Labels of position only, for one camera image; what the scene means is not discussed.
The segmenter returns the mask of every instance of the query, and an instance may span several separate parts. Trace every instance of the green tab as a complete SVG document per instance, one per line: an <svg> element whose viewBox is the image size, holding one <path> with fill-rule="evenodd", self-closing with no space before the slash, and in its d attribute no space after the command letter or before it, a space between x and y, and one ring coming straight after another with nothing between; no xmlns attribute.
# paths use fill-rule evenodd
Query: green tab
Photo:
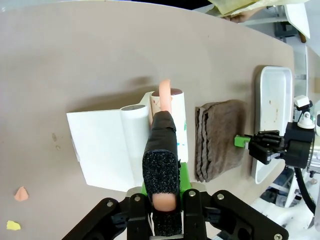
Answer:
<svg viewBox="0 0 320 240"><path fill-rule="evenodd" d="M239 148L245 148L246 143L250 142L251 138L247 136L235 136L234 145Z"/></svg>
<svg viewBox="0 0 320 240"><path fill-rule="evenodd" d="M147 196L147 190L145 186L145 182L142 183L141 193L145 196Z"/></svg>
<svg viewBox="0 0 320 240"><path fill-rule="evenodd" d="M182 194L191 188L187 163L182 162L180 168L180 197L182 198Z"/></svg>

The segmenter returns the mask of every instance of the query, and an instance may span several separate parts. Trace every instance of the yellow foam piece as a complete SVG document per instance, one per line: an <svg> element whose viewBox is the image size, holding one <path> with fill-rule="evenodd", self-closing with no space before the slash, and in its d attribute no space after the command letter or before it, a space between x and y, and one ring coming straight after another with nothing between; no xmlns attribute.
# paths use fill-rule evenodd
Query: yellow foam piece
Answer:
<svg viewBox="0 0 320 240"><path fill-rule="evenodd" d="M19 223L9 220L6 222L6 229L17 231L21 229L21 226Z"/></svg>

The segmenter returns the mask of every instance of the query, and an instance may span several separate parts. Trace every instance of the screw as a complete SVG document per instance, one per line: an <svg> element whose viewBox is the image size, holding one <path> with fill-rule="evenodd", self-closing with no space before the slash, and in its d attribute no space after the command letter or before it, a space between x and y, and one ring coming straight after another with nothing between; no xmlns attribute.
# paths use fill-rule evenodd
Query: screw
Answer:
<svg viewBox="0 0 320 240"><path fill-rule="evenodd" d="M219 193L217 197L218 197L219 200L222 200L222 199L225 198L225 196L223 196L221 193Z"/></svg>
<svg viewBox="0 0 320 240"><path fill-rule="evenodd" d="M276 235L274 235L274 240L282 240L282 235L277 233Z"/></svg>
<svg viewBox="0 0 320 240"><path fill-rule="evenodd" d="M190 196L190 197L194 197L195 195L196 195L196 192L195 192L195 191L190 191L190 192L189 192L189 196Z"/></svg>

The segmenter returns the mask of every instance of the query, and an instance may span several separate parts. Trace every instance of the white tray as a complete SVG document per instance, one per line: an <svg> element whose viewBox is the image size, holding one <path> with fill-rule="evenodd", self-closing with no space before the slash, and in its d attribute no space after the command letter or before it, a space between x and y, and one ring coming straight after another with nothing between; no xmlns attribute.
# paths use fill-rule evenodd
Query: white tray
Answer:
<svg viewBox="0 0 320 240"><path fill-rule="evenodd" d="M279 130L283 136L292 121L293 77L287 67L266 66L255 82L255 129ZM260 184L283 160L272 159L268 165L253 159L251 175Z"/></svg>

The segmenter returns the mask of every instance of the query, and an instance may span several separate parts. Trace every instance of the pink object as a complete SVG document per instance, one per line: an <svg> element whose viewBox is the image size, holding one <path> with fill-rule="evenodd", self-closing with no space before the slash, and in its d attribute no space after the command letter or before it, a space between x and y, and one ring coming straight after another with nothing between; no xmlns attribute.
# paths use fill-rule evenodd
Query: pink object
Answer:
<svg viewBox="0 0 320 240"><path fill-rule="evenodd" d="M155 209L161 212L171 212L176 209L176 196L173 193L155 193L152 195Z"/></svg>
<svg viewBox="0 0 320 240"><path fill-rule="evenodd" d="M16 194L14 195L14 199L22 202L25 201L29 198L29 195L27 193L27 190L25 189L24 186L21 186L18 191L16 192Z"/></svg>
<svg viewBox="0 0 320 240"><path fill-rule="evenodd" d="M170 114L172 114L171 84L169 79L166 79L160 82L159 97L160 97L161 111L168 111Z"/></svg>

